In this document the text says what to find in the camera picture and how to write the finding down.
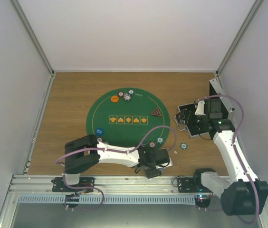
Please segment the red poker chip stack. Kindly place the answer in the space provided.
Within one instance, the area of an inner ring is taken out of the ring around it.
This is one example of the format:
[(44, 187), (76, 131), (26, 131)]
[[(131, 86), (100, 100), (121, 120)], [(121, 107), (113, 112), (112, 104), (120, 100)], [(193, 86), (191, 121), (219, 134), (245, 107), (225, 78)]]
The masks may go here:
[(148, 146), (150, 148), (155, 148), (156, 147), (156, 143), (155, 142), (149, 142)]

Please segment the green poker chip stack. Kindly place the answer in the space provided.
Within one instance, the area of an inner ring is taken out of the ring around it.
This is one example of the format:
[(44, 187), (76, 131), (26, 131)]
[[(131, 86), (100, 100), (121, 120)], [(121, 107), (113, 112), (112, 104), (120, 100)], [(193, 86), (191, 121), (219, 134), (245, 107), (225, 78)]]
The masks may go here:
[(188, 145), (183, 142), (183, 143), (181, 143), (180, 147), (182, 150), (186, 150), (188, 148)]

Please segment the black red all-in triangle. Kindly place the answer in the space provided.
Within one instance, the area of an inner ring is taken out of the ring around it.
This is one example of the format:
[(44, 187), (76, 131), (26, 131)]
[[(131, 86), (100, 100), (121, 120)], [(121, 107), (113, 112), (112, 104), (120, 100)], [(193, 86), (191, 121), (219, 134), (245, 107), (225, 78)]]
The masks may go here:
[(152, 116), (157, 116), (157, 117), (161, 117), (161, 116), (162, 116), (161, 111), (160, 111), (160, 109), (159, 109), (158, 107), (155, 108), (155, 109), (151, 112), (150, 115), (152, 115)]

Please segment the blue small blind button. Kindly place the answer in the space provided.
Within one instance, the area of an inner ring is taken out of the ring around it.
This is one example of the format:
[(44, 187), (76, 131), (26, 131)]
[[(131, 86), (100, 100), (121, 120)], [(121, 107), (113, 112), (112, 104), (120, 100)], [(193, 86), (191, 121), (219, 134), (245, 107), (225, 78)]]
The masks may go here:
[(98, 128), (96, 128), (96, 130), (95, 130), (95, 135), (97, 135), (97, 136), (102, 136), (102, 135), (104, 135), (104, 129), (103, 128), (101, 128), (101, 127), (98, 127)]

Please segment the orange big blind button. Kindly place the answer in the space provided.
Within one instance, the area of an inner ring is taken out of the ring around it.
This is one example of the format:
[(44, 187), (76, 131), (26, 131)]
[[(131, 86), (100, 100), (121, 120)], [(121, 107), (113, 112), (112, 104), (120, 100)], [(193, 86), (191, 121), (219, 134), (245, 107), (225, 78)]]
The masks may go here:
[(117, 103), (118, 101), (119, 101), (119, 96), (117, 96), (117, 95), (111, 96), (111, 102)]

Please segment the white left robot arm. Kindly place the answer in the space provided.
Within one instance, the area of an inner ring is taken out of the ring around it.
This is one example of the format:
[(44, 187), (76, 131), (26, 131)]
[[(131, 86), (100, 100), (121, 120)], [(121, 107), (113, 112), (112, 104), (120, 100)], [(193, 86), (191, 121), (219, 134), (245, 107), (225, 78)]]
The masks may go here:
[(172, 166), (172, 160), (166, 149), (156, 149), (150, 142), (143, 146), (119, 147), (104, 143), (91, 134), (65, 144), (65, 179), (63, 186), (70, 192), (78, 190), (80, 174), (101, 163), (119, 164), (143, 170), (148, 179), (160, 176), (162, 169)]

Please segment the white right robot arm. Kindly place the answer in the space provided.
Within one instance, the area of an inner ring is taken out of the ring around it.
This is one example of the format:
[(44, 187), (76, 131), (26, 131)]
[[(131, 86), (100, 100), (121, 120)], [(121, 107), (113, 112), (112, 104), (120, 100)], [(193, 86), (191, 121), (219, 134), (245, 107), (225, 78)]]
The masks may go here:
[(213, 95), (177, 108), (175, 122), (190, 137), (208, 134), (219, 149), (228, 171), (228, 180), (212, 168), (196, 169), (191, 178), (178, 177), (179, 192), (196, 192), (199, 208), (210, 205), (209, 193), (220, 199), (228, 216), (260, 215), (268, 196), (268, 184), (252, 171), (237, 140), (231, 121), (235, 111), (225, 97)]

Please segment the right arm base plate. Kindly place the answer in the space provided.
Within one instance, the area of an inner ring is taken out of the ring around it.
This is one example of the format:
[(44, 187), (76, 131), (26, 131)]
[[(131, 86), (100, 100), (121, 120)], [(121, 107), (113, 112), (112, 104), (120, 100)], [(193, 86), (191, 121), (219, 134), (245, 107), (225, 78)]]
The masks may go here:
[(208, 188), (196, 185), (191, 177), (177, 176), (172, 180), (172, 185), (179, 193), (211, 193)]

